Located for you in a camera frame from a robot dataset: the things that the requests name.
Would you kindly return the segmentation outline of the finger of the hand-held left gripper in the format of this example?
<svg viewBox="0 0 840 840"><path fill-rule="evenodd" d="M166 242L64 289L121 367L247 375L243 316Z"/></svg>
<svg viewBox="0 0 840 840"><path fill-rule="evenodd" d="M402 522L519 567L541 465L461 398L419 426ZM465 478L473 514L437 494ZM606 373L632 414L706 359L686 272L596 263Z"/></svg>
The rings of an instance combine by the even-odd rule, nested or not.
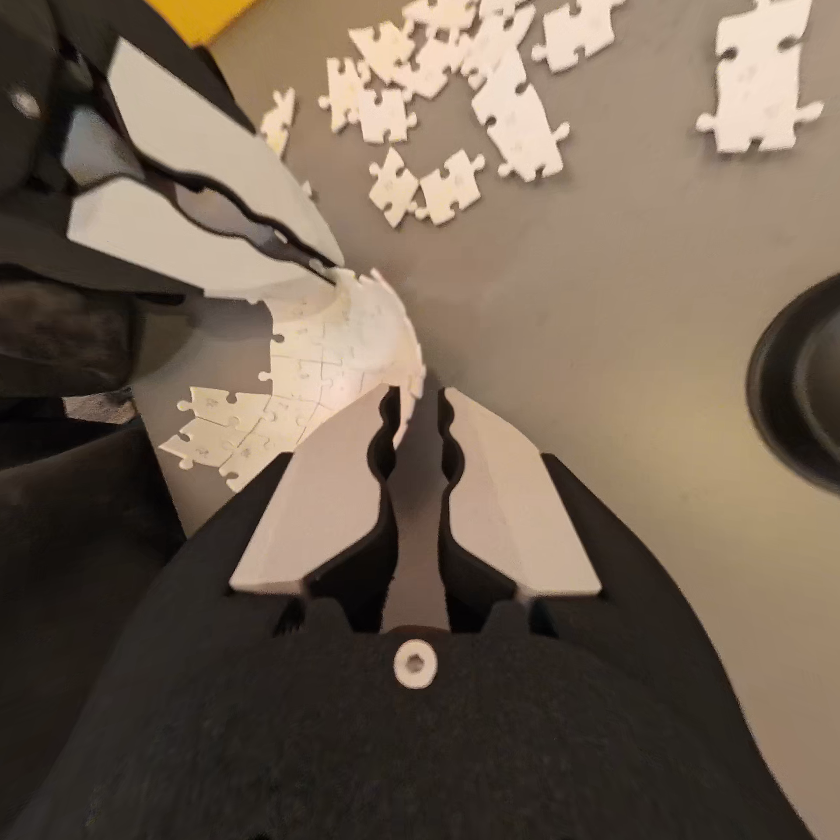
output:
<svg viewBox="0 0 840 840"><path fill-rule="evenodd" d="M277 154L125 38L118 38L108 85L134 148L168 172L226 190L261 224L283 225L325 265L343 253L313 201Z"/></svg>
<svg viewBox="0 0 840 840"><path fill-rule="evenodd" d="M288 234L211 188L175 184L165 195L132 177L110 178L73 199L67 237L208 298L296 298L312 284L339 285L322 257L295 250Z"/></svg>

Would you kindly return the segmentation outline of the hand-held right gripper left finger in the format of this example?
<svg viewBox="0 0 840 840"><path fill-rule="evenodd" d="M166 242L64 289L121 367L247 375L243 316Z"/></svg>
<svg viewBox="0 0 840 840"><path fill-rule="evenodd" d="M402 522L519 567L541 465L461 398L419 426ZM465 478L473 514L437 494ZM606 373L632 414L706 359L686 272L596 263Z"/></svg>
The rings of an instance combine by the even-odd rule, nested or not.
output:
<svg viewBox="0 0 840 840"><path fill-rule="evenodd" d="M290 457L230 588L333 599L354 631L379 633L398 557L386 483L400 425L400 389L375 387L311 433Z"/></svg>

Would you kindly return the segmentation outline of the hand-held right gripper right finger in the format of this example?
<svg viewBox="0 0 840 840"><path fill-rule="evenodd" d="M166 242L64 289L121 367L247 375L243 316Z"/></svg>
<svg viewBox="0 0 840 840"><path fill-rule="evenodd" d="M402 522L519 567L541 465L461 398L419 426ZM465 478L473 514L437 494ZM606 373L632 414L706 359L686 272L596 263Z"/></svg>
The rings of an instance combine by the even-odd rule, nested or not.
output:
<svg viewBox="0 0 840 840"><path fill-rule="evenodd" d="M442 439L438 571L450 631L476 634L493 608L597 597L603 585L545 457L454 387L437 397Z"/></svg>

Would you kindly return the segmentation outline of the partly built puzzle ball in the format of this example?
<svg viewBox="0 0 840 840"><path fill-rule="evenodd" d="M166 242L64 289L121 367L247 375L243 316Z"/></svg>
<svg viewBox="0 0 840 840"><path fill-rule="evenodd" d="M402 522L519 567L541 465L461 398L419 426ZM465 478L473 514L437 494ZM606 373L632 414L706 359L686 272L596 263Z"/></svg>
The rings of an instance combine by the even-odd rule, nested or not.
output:
<svg viewBox="0 0 840 840"><path fill-rule="evenodd" d="M401 390L404 439L423 396L426 366L406 308L377 269L336 269L335 285L298 301L254 300L270 317L268 393L191 386L177 403L187 423L157 449L179 469L215 469L234 493L268 463L293 452L315 430L378 385Z"/></svg>

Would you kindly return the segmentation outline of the group of puzzle pieces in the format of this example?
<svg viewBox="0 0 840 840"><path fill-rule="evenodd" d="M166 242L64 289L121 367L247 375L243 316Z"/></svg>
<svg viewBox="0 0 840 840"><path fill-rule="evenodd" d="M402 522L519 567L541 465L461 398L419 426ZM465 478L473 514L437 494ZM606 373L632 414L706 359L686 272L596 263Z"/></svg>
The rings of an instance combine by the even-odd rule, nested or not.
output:
<svg viewBox="0 0 840 840"><path fill-rule="evenodd" d="M788 151L798 127L822 116L822 101L801 102L802 40L812 6L752 2L719 21L717 103L696 118L696 131L709 134L720 155ZM500 155L499 177L532 183L562 172L560 145L571 126L550 124L520 49L536 15L533 2L411 2L402 25L349 30L357 58L327 59L328 91L318 107L331 131L354 125L363 142L388 144L384 161L370 166L369 198L392 228L408 214L442 226L480 200L482 154L457 150L417 178L394 148L417 126L408 110L414 100L434 100L457 75L474 92L471 111Z"/></svg>

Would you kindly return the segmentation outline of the person's left forearm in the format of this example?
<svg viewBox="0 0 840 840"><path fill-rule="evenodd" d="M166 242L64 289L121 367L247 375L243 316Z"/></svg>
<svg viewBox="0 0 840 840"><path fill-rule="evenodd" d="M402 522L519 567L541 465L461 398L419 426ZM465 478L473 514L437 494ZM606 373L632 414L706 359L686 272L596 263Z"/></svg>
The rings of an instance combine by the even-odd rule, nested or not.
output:
<svg viewBox="0 0 840 840"><path fill-rule="evenodd" d="M118 392L137 352L134 297L13 273L1 279L1 397Z"/></svg>

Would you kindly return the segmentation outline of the black round puzzle stand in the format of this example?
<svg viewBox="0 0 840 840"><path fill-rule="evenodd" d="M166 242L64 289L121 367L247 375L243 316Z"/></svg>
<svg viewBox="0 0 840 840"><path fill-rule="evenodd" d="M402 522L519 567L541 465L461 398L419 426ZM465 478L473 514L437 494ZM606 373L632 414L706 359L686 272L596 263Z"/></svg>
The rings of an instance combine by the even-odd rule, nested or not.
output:
<svg viewBox="0 0 840 840"><path fill-rule="evenodd" d="M806 289L755 345L745 380L752 423L806 482L839 493L839 275Z"/></svg>

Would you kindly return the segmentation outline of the yellow box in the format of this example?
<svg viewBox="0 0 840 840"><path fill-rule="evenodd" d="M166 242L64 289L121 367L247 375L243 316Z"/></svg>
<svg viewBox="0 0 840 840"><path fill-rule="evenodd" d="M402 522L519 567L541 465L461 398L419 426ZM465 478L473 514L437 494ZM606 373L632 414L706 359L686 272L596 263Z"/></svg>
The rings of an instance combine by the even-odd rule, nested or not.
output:
<svg viewBox="0 0 840 840"><path fill-rule="evenodd" d="M190 47L209 47L258 1L147 1Z"/></svg>

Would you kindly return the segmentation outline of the person's dark trousers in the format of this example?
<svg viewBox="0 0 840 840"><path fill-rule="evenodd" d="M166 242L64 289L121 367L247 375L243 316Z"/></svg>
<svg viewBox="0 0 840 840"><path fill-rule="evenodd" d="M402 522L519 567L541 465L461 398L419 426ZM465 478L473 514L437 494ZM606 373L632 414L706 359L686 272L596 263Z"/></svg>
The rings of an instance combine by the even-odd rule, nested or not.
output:
<svg viewBox="0 0 840 840"><path fill-rule="evenodd" d="M117 637L185 536L138 421L4 423L1 466L5 828L47 776Z"/></svg>

